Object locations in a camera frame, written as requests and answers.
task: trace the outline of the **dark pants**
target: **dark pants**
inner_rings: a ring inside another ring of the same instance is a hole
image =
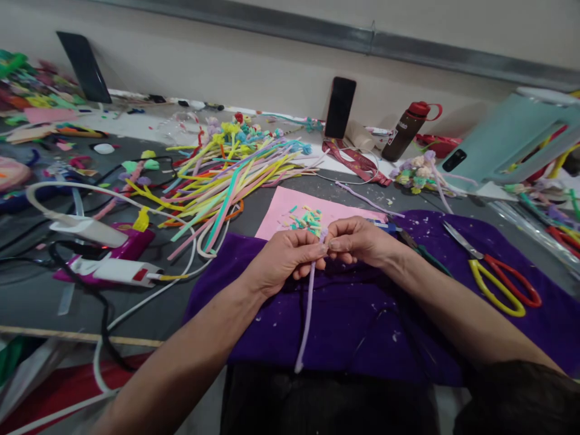
[[[365,376],[230,366],[221,435],[435,435],[429,391]]]

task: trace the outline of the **brown bottle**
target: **brown bottle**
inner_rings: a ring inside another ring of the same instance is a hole
[[[430,120],[427,119],[427,115],[431,110],[429,106],[437,106],[439,108],[439,114]],[[441,116],[442,112],[443,108],[438,104],[427,104],[424,101],[411,103],[395,126],[393,135],[387,140],[387,144],[381,153],[382,157],[389,161],[400,159],[423,123],[436,120]]]

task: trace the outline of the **white wall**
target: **white wall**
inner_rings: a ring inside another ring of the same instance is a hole
[[[236,0],[580,69],[578,0]]]
[[[418,8],[417,1],[407,3]],[[460,135],[514,88],[509,83],[81,0],[0,0],[0,11],[0,47],[51,60],[71,71],[54,32],[81,33],[90,40],[107,85],[129,91],[324,117],[332,77],[339,75],[357,80],[352,116],[365,124],[392,127],[410,102],[426,100],[443,104],[444,116],[423,131]],[[402,14],[398,16],[400,26],[415,29],[416,14],[406,22]],[[457,24],[437,20],[441,27]],[[553,26],[546,27],[545,33],[551,31]]]

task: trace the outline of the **sleeve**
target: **sleeve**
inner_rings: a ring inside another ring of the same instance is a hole
[[[499,362],[468,382],[454,435],[580,434],[580,384],[541,364]]]

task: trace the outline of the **hand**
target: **hand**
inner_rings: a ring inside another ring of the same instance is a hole
[[[319,243],[318,237],[306,230],[279,231],[262,248],[243,272],[243,278],[251,288],[267,297],[280,291],[290,275],[298,280],[310,273],[316,261],[316,269],[324,269],[327,245]]]
[[[331,223],[325,242],[329,244],[330,258],[339,258],[346,264],[362,260],[377,268],[383,268],[389,259],[413,252],[360,216]]]

